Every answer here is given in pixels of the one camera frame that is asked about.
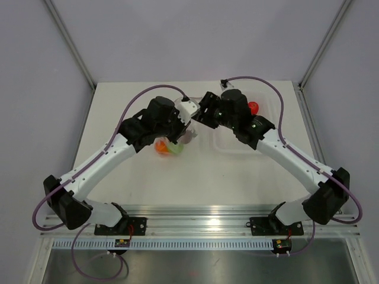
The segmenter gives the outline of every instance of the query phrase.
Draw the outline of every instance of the white wall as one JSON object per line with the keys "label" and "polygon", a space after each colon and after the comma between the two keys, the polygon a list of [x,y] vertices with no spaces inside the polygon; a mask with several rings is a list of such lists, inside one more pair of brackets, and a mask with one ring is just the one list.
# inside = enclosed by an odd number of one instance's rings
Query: white wall
{"label": "white wall", "polygon": [[351,173],[364,209],[359,223],[372,265],[379,267],[379,2],[355,1],[306,86],[326,160]]}
{"label": "white wall", "polygon": [[299,82],[342,0],[54,0],[97,82]]}
{"label": "white wall", "polygon": [[69,169],[91,93],[41,1],[1,1],[0,42],[0,282],[15,284],[42,182]]}

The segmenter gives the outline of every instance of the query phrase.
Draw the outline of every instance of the plastic container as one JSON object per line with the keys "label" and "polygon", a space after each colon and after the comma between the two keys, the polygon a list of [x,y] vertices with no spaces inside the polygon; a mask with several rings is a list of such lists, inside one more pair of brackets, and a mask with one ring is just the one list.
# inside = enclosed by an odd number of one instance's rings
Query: plastic container
{"label": "plastic container", "polygon": [[[248,102],[256,102],[259,105],[259,111],[257,115],[261,115],[271,122],[275,123],[275,118],[272,113],[271,100],[266,93],[244,91],[241,92],[246,96]],[[237,155],[262,155],[260,152],[253,150],[248,145],[245,145],[237,140],[231,129],[226,127],[217,127],[213,131],[212,145],[216,151],[225,154],[237,154]]]}

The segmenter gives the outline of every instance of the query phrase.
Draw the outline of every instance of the white tabletop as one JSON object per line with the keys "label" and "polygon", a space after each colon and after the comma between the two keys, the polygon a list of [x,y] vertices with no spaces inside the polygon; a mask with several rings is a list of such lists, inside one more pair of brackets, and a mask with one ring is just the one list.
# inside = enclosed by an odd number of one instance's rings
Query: white tabletop
{"label": "white tabletop", "polygon": [[[158,83],[175,85],[193,97],[204,96],[207,91],[221,93],[219,81],[99,83],[75,166],[109,140],[131,98]],[[292,83],[271,83],[284,97],[284,135],[313,156]],[[233,84],[241,90],[264,93],[272,122],[278,124],[280,101],[269,87],[252,80]],[[147,107],[158,95],[180,97],[175,90],[156,89],[139,98],[126,117]],[[307,194],[293,176],[270,158],[258,153],[221,153],[211,142],[214,130],[197,123],[194,128],[198,136],[185,145],[179,156],[161,157],[153,146],[145,147],[105,177],[88,198],[122,205],[262,205],[292,201]]]}

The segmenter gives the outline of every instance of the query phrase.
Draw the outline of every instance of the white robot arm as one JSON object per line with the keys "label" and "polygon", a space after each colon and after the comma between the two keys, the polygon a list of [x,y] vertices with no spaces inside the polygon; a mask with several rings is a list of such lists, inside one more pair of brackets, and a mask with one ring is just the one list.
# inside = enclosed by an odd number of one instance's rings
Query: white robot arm
{"label": "white robot arm", "polygon": [[[89,200],[88,194],[115,167],[152,144],[155,138],[167,137],[176,143],[198,110],[198,104],[191,100],[184,99],[177,106],[161,96],[151,100],[147,109],[122,122],[112,145],[106,147],[105,144],[87,161],[59,179],[54,176],[45,179],[46,195],[60,186],[61,181],[70,181],[47,201],[49,206],[70,230],[85,223],[125,227],[120,224],[127,222],[127,213],[122,207]],[[97,156],[96,162],[88,166]],[[83,168],[86,170],[76,177]]]}
{"label": "white robot arm", "polygon": [[[350,175],[323,165],[285,140],[282,143],[278,129],[260,115],[252,115],[248,101],[240,90],[230,88],[221,96],[207,92],[200,102],[200,111],[194,119],[211,128],[219,125],[233,130],[236,138],[254,150],[269,156],[298,179],[309,192],[304,198],[279,204],[268,216],[269,226],[278,233],[282,228],[304,220],[327,224],[348,200],[348,194],[321,172],[328,174],[349,188]],[[304,160],[316,164],[315,170]]]}

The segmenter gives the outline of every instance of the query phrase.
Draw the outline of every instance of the purple cable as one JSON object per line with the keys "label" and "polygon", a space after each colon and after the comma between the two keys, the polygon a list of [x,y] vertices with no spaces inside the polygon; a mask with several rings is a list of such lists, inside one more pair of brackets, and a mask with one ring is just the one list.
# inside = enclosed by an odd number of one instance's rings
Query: purple cable
{"label": "purple cable", "polygon": [[[112,137],[111,139],[109,140],[108,144],[105,146],[104,148],[104,151],[99,153],[96,157],[94,157],[87,165],[85,165],[81,170],[79,170],[77,173],[75,173],[73,176],[72,176],[72,179],[76,179],[78,176],[80,176],[83,172],[85,172],[89,167],[91,167],[103,154],[104,152],[107,152],[107,150],[111,147],[111,144],[114,140],[114,138],[116,137],[117,133],[118,133],[118,129],[120,128],[120,125],[121,123],[123,122],[124,120],[124,117],[126,115],[126,112],[129,110],[129,108],[131,107],[131,105],[142,95],[144,95],[145,93],[151,91],[151,90],[154,90],[154,89],[159,89],[159,88],[168,88],[168,89],[174,89],[176,91],[178,91],[179,93],[181,93],[183,95],[183,97],[187,97],[186,94],[178,87],[175,87],[175,86],[172,86],[172,85],[155,85],[155,86],[151,86],[143,91],[141,91],[140,93],[138,93],[133,99],[131,99],[131,101],[127,104],[127,106],[125,107],[125,110],[123,111],[123,114],[121,115],[120,117],[120,120],[118,121],[118,124],[112,134]],[[34,225],[34,227],[40,231],[52,231],[52,230],[55,230],[55,229],[58,229],[60,227],[63,226],[63,223],[62,224],[59,224],[57,226],[54,226],[54,227],[49,227],[49,228],[45,228],[45,227],[41,227],[38,225],[37,223],[37,213],[38,211],[40,210],[40,208],[42,207],[42,205],[47,201],[49,200],[55,193],[57,193],[59,190],[61,190],[62,188],[64,188],[66,185],[68,185],[69,183],[71,183],[71,180],[67,180],[65,182],[63,182],[60,186],[58,186],[56,189],[54,189],[53,191],[51,191],[48,195],[46,195],[41,201],[40,203],[37,204],[36,208],[34,209],[33,211],[33,215],[31,217],[31,220],[32,220],[32,223]]]}
{"label": "purple cable", "polygon": [[[266,80],[263,80],[261,78],[257,78],[257,77],[251,77],[251,76],[238,76],[238,77],[232,77],[232,78],[229,78],[229,79],[226,79],[227,81],[232,81],[232,80],[239,80],[239,79],[252,79],[252,80],[257,80],[257,81],[260,81],[266,85],[268,85],[271,89],[273,89],[275,91],[275,93],[277,93],[279,99],[280,99],[280,104],[281,104],[281,109],[280,109],[280,116],[279,116],[279,124],[278,124],[278,134],[279,134],[279,138],[281,140],[281,142],[283,143],[283,145],[286,145],[286,142],[284,140],[284,137],[283,137],[283,134],[282,134],[282,121],[283,121],[283,113],[284,113],[284,101],[283,101],[283,97],[282,95],[280,94],[280,92],[278,91],[278,89],[276,87],[274,87],[272,84],[270,84],[269,82],[267,82]],[[302,161],[304,161],[307,165],[311,166],[312,168],[314,168],[316,171],[320,172],[321,174],[323,174],[324,176],[326,176],[328,179],[332,180],[334,183],[336,183],[340,188],[343,189],[343,191],[345,191],[350,197],[351,199],[353,199],[353,201],[355,202],[356,204],[356,207],[358,208],[358,216],[354,219],[354,220],[351,220],[351,221],[344,221],[344,220],[340,220],[340,219],[337,219],[337,218],[332,218],[333,221],[336,221],[336,222],[339,222],[339,223],[343,223],[343,224],[356,224],[357,222],[359,222],[361,219],[362,219],[362,216],[363,216],[363,210],[362,210],[362,205],[359,203],[359,200],[355,197],[354,194],[352,194],[350,192],[350,190],[345,186],[343,185],[342,183],[340,183],[338,180],[336,180],[335,178],[333,178],[331,175],[328,175],[327,173],[325,173],[324,171],[320,171],[321,168],[317,167],[315,164],[313,164],[310,160],[308,160],[307,158],[305,158],[302,154],[300,154],[298,151],[296,151],[294,148],[292,148],[290,145],[287,145],[286,146],[292,153],[294,153],[297,157],[299,157]]]}
{"label": "purple cable", "polygon": [[[84,273],[83,271],[81,271],[80,267],[79,267],[78,264],[76,263],[75,255],[74,255],[74,246],[75,246],[76,240],[78,239],[79,235],[80,235],[80,234],[82,233],[82,231],[83,231],[86,227],[88,227],[88,226],[89,226],[89,223],[86,224],[86,225],[84,225],[84,226],[79,230],[79,232],[76,234],[75,238],[73,239],[73,242],[72,242],[72,245],[71,245],[71,259],[72,259],[73,266],[75,267],[76,271],[79,272],[80,275],[82,275],[82,276],[84,276],[84,277],[86,277],[86,278],[88,278],[88,279],[91,279],[91,280],[95,280],[95,281],[99,281],[99,282],[108,282],[108,281],[111,281],[111,280],[116,279],[116,278],[120,275],[121,271],[123,270],[124,264],[125,264],[126,267],[127,267],[127,265],[128,265],[128,264],[126,263],[126,261],[124,260],[124,258],[121,257],[121,256],[119,256],[118,254],[115,254],[115,256],[117,256],[117,258],[120,260],[120,263],[121,263],[121,265],[120,265],[120,269],[118,270],[118,272],[117,272],[115,275],[113,275],[112,277],[109,277],[109,278],[97,278],[97,277],[93,277],[93,276],[91,276],[91,275],[88,275],[88,274]],[[99,257],[102,256],[102,255],[108,255],[108,253],[101,253],[101,254],[99,254],[99,255],[93,257],[91,260],[97,259],[97,258],[99,258]]]}

